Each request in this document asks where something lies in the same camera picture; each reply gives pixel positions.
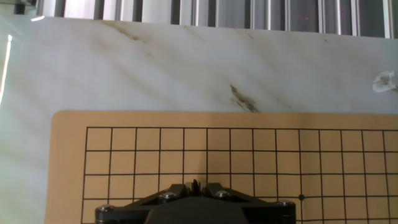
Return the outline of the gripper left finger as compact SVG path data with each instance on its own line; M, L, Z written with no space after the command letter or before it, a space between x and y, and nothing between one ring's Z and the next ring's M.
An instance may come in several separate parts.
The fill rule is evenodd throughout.
M189 196L192 196L191 182L172 184L166 190L125 206L100 205L95 209L95 224L145 223L153 209Z

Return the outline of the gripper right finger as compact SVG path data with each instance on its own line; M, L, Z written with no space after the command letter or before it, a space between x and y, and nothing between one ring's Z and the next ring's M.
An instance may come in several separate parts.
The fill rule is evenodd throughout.
M198 184L198 192L214 202L225 202L220 209L230 218L238 215L245 218L246 223L295 223L295 203L290 200L263 201L225 188L220 183L209 183L204 187Z

